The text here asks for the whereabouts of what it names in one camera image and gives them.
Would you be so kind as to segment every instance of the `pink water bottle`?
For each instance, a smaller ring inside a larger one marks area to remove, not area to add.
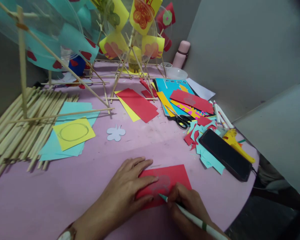
[[[190,43],[188,41],[181,41],[176,56],[174,57],[172,66],[176,68],[183,68],[187,58],[188,51],[190,48]]]

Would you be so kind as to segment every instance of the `smartphone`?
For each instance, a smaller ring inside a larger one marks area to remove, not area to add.
[[[252,164],[226,143],[214,131],[208,129],[199,139],[204,146],[224,167],[239,181],[248,181]]]

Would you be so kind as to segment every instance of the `pink table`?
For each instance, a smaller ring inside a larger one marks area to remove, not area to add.
[[[98,63],[101,75],[110,75],[117,65]],[[151,76],[160,76],[150,67]],[[108,96],[113,79],[107,85]],[[145,88],[138,79],[120,79],[117,90],[134,89],[141,94]],[[102,86],[92,86],[104,96]],[[87,90],[78,87],[63,89],[80,93],[79,102],[92,102],[94,109],[104,105]],[[196,189],[212,218],[226,230],[244,206],[251,192],[255,175],[246,183],[236,180],[228,171],[220,175],[213,168],[205,169],[195,150],[183,140],[184,130],[163,114],[159,101],[159,115],[145,124],[132,122],[121,103],[113,101],[113,115],[101,112],[93,129],[96,137],[85,143],[82,155],[51,162],[48,171],[27,173],[28,163],[17,163],[7,169],[0,179],[0,240],[56,239],[58,234],[78,218],[102,193],[121,165],[129,157],[146,156],[154,160],[154,168],[184,164],[193,189]],[[115,125],[126,130],[120,142],[107,141],[106,130]],[[244,142],[243,149],[256,159],[254,147]],[[182,239],[170,219],[165,205],[139,212],[107,239]]]

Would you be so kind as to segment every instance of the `pencil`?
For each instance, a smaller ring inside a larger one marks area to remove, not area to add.
[[[165,202],[168,202],[168,197],[164,196],[162,194],[159,194],[160,197],[162,197],[162,199]],[[189,213],[187,210],[185,210],[183,207],[181,207],[179,204],[176,203],[176,205],[178,206],[178,208],[180,209],[180,211],[191,221],[193,222],[195,225],[197,225],[199,228],[205,230],[208,234],[210,234],[214,239],[216,240],[228,240],[225,236],[223,236],[221,233],[219,233],[217,230],[215,230],[214,228],[210,227],[208,224],[204,223],[202,220],[200,220],[199,218],[197,218],[196,216],[192,215],[191,213]]]

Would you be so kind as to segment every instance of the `red heart cutout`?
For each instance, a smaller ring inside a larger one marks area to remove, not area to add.
[[[87,60],[90,60],[90,58],[92,57],[91,53],[84,52],[84,51],[80,51],[80,52]]]
[[[53,68],[55,68],[55,69],[61,69],[62,68],[62,65],[61,65],[61,63],[59,63],[57,60],[54,62],[54,64],[52,65],[53,66]]]
[[[36,56],[30,50],[27,51],[27,56],[28,56],[28,58],[31,58],[33,61],[35,61],[35,62],[37,61]]]
[[[90,39],[86,38],[86,40],[90,43],[93,48],[96,48],[96,44],[92,42]]]
[[[72,59],[70,60],[70,63],[73,67],[76,67],[79,65],[75,60],[72,60]]]

